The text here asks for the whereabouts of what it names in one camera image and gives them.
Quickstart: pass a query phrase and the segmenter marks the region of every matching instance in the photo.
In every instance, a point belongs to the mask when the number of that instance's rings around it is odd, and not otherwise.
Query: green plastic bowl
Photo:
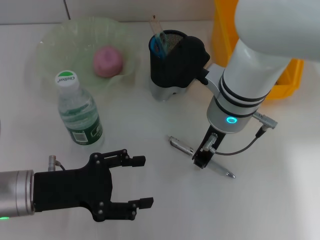
[[[112,78],[95,75],[93,57],[99,48],[113,46],[123,57],[122,72]],[[101,93],[110,80],[120,80],[135,71],[137,44],[123,23],[104,17],[69,20],[54,27],[36,47],[36,74],[45,94],[56,94],[55,76],[74,71],[82,87]]]

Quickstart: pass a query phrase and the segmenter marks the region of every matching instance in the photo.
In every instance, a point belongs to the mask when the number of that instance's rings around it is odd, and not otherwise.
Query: pen
[[[184,142],[182,141],[179,141],[178,139],[176,139],[175,137],[173,136],[170,136],[169,137],[169,143],[171,144],[171,146],[173,146],[174,148],[180,150],[181,152],[189,155],[189,156],[193,156],[194,154],[194,149],[190,146],[188,146],[187,144],[185,144]],[[224,175],[224,176],[227,176],[229,178],[232,178],[232,179],[235,179],[236,176],[230,172],[228,169],[226,169],[225,167],[221,166],[220,164],[218,164],[217,162],[211,160],[209,162],[209,164],[211,166],[213,166],[214,170],[216,172],[218,172],[219,174],[221,175]]]

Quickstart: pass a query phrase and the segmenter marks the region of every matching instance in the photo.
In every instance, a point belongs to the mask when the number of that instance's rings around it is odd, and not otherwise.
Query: white table
[[[53,24],[0,26],[0,170],[45,172],[48,156],[66,169],[84,166],[90,148],[73,144],[57,105],[30,87],[31,56]],[[148,23],[130,23],[139,42],[140,64],[135,82],[116,82],[95,97],[104,128],[99,152],[126,148],[130,156],[145,155],[144,167],[111,170],[111,200],[127,202],[154,197],[151,209],[138,210],[134,221],[93,221],[84,208],[61,209],[0,222],[4,240],[300,240],[319,239],[320,214],[320,80],[307,63],[294,96],[268,101],[260,112],[279,122],[253,147],[215,160],[236,179],[196,167],[172,148],[174,136],[195,149],[209,122],[212,93],[194,82],[184,95],[157,102],[148,89],[150,61]],[[163,22],[196,36],[210,52],[212,23]],[[252,119],[240,133],[228,135],[219,151],[246,146],[260,124]]]

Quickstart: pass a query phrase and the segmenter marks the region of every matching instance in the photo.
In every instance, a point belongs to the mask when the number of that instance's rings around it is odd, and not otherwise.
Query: black cable
[[[60,164],[59,166],[63,171],[65,171],[66,169],[64,168],[64,166],[62,166],[62,164]]]
[[[252,146],[252,144],[255,143],[255,141],[257,141],[258,137],[255,137],[250,143],[248,146],[246,146],[245,148],[239,150],[239,151],[235,151],[235,152],[230,152],[230,153],[223,153],[223,152],[218,152],[216,151],[214,154],[217,154],[217,155],[222,155],[222,156],[231,156],[231,155],[236,155],[236,154],[240,154],[242,152],[244,152],[245,150],[247,150],[248,148],[250,148]]]

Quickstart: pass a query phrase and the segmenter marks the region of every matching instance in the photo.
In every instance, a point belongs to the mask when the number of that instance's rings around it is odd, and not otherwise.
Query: connector
[[[55,170],[56,170],[56,156],[50,155],[49,156],[48,172],[53,172]]]
[[[202,149],[206,152],[210,151],[213,148],[212,145],[216,142],[217,138],[218,138],[218,135],[215,133],[212,133],[209,139],[202,146]]]
[[[278,124],[277,121],[273,120],[272,118],[266,115],[262,115],[257,111],[252,116],[267,128],[275,129]]]

